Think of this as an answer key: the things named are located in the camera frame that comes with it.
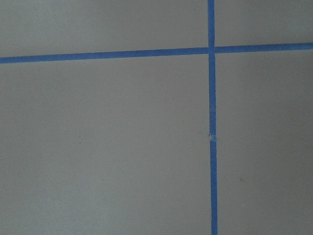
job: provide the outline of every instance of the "blue line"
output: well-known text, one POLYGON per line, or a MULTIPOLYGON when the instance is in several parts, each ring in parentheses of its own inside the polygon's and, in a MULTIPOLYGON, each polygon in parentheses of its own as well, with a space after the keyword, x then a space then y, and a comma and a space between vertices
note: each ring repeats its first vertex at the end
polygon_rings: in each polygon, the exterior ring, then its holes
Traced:
POLYGON ((0 64, 42 62, 42 61, 64 61, 64 60, 94 60, 94 59, 130 58, 147 56, 198 55, 198 54, 207 54, 208 53, 207 50, 208 50, 207 47, 194 47, 178 49, 131 50, 114 52, 2 57, 0 58, 0 64))
POLYGON ((217 211, 217 149, 216 149, 216 84, 215 84, 215 20, 214 0, 208 0, 209 39, 209 113, 210 113, 210 171, 211 171, 211 234, 218 233, 217 211))
POLYGON ((216 47, 215 53, 278 51, 278 50, 312 50, 312 49, 313 49, 313 43, 294 43, 294 44, 216 47))

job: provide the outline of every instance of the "gray surface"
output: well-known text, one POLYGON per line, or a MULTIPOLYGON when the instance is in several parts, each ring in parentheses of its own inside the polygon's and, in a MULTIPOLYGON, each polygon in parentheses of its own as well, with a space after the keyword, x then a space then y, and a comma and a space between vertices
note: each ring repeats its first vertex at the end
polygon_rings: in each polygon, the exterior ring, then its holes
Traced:
POLYGON ((0 57, 207 47, 206 0, 1 0, 0 57))
POLYGON ((216 0, 215 45, 313 42, 312 0, 216 0))
POLYGON ((0 234, 210 233, 207 55, 0 77, 0 234))
POLYGON ((313 51, 216 62, 219 235, 313 234, 313 51))

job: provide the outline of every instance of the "blue tape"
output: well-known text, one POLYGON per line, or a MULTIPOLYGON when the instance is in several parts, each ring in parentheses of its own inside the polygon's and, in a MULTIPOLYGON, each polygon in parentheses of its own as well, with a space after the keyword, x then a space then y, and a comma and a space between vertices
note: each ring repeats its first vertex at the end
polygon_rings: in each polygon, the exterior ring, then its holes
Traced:
POLYGON ((211 234, 217 235, 217 149, 216 149, 216 84, 215 84, 215 20, 214 0, 208 0, 209 39, 209 113, 210 113, 210 172, 211 172, 211 234))
POLYGON ((32 56, 2 57, 0 58, 0 64, 64 61, 64 60, 94 60, 94 59, 131 58, 148 56, 198 55, 207 53, 208 53, 207 47, 194 47, 178 49, 131 50, 131 51, 76 53, 76 54, 58 54, 58 55, 32 55, 32 56))
POLYGON ((313 43, 293 43, 293 44, 216 47, 215 53, 278 51, 278 50, 312 50, 312 49, 313 43))

